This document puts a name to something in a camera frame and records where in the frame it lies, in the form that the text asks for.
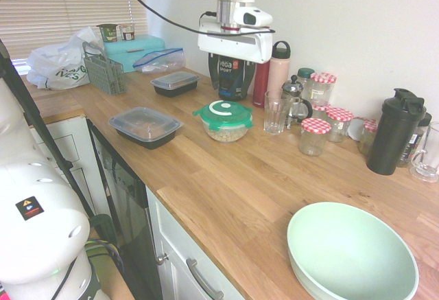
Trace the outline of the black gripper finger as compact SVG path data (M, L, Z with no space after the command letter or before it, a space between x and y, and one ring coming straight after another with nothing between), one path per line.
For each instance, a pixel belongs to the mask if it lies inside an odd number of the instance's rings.
M254 74L257 68L257 64L255 62L245 61L244 62L244 74L243 81L241 84L241 97L246 98L248 94L248 89L250 84L254 78Z
M209 53L208 55L209 74L214 89L220 87L219 59L220 56L217 54Z

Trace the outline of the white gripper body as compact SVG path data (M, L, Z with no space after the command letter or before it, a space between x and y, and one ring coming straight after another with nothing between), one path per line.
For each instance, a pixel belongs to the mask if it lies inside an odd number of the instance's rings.
M267 28L272 22L269 16L263 27L251 28L245 25L238 36L221 33L220 24L213 19L202 19L198 35L198 47L220 56L237 58L256 63L265 63L272 55L272 34Z

